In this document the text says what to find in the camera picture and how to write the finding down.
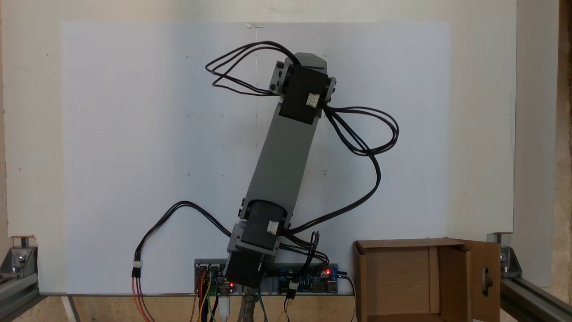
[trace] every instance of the yellow wire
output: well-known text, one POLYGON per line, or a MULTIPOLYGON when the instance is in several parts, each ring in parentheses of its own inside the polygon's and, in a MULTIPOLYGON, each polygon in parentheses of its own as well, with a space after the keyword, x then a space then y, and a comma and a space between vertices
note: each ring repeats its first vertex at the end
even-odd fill
POLYGON ((292 304, 292 302, 294 302, 294 300, 290 300, 290 302, 288 302, 288 304, 286 305, 286 307, 284 308, 284 310, 282 311, 282 313, 278 316, 278 319, 276 319, 276 322, 280 321, 280 319, 281 319, 282 316, 286 313, 286 310, 288 309, 288 307, 290 306, 290 304, 292 304))
POLYGON ((202 315, 202 308, 205 305, 205 302, 208 300, 209 298, 209 290, 210 290, 210 284, 213 281, 213 272, 210 271, 210 275, 209 275, 209 286, 206 288, 206 293, 205 293, 205 297, 202 300, 202 304, 201 304, 201 310, 198 312, 198 319, 197 322, 201 322, 201 315, 202 315))

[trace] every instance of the metal bracket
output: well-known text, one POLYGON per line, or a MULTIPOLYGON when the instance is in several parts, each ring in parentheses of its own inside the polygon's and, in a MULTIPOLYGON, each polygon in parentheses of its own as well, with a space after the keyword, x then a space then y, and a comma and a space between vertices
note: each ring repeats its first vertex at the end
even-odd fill
POLYGON ((572 321, 572 307, 522 278, 511 247, 501 248, 500 307, 519 322, 572 321))
POLYGON ((45 297, 39 295, 36 247, 22 238, 0 265, 0 322, 12 321, 45 297))

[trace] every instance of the cable bundle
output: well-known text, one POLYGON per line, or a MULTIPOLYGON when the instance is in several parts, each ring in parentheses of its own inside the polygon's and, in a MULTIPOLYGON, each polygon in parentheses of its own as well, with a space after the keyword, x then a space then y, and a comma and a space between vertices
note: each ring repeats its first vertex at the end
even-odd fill
POLYGON ((243 81, 243 80, 239 80, 237 78, 234 78, 232 76, 229 76, 228 73, 230 73, 235 67, 236 65, 238 65, 244 58, 246 58, 248 55, 252 54, 253 52, 257 52, 258 50, 276 50, 278 52, 281 52, 283 54, 285 54, 286 56, 288 56, 288 58, 290 58, 290 60, 292 60, 292 63, 295 65, 300 65, 300 61, 298 60, 298 58, 296 58, 296 56, 294 56, 294 54, 292 52, 290 52, 288 49, 286 49, 284 46, 275 43, 273 41, 259 41, 259 42, 253 42, 251 44, 247 44, 244 45, 242 47, 239 47, 225 55, 222 55, 221 57, 211 61, 210 63, 208 63, 205 66, 205 69, 215 75, 218 76, 218 78, 212 83, 212 85, 214 87, 220 87, 220 88, 226 88, 229 89, 233 92, 239 93, 239 94, 243 94, 243 95, 251 95, 251 96, 276 96, 276 94, 272 93, 271 91, 268 91, 266 89, 261 89, 258 88, 254 85, 248 84, 247 82, 243 81), (231 58, 223 61, 222 63, 216 65, 214 68, 210 68, 213 64, 227 58, 228 56, 234 54, 231 58), (216 70, 218 70, 219 68, 230 64, 232 61, 236 60, 224 73, 219 73, 216 70), (239 91, 238 89, 234 89, 232 87, 228 87, 225 85, 220 85, 219 81, 221 81, 222 79, 226 79, 229 80, 237 85, 240 85, 246 89, 249 89, 250 92, 242 92, 239 91))

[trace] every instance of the blue circuit board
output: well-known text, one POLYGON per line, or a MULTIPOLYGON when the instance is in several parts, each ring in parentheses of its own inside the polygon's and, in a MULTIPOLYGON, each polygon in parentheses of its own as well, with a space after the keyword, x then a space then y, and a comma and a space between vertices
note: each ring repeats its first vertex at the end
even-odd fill
MULTIPOLYGON (((294 280, 299 268, 278 269, 284 275, 278 277, 278 294, 284 294, 288 291, 290 282, 294 280)), ((337 268, 330 267, 321 272, 312 274, 303 274, 299 278, 299 293, 337 293, 337 268)))

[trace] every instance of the robotic arm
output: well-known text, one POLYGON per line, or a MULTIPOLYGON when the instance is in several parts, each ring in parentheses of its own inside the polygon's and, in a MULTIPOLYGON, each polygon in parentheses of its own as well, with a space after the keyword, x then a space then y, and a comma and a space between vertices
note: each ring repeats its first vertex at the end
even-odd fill
POLYGON ((300 65, 287 58, 274 68, 269 90, 283 101, 274 112, 227 247, 225 277, 251 288, 260 285, 263 267, 274 263, 277 235, 292 218, 321 117, 317 105, 328 103, 335 90, 325 60, 308 53, 295 56, 300 65))

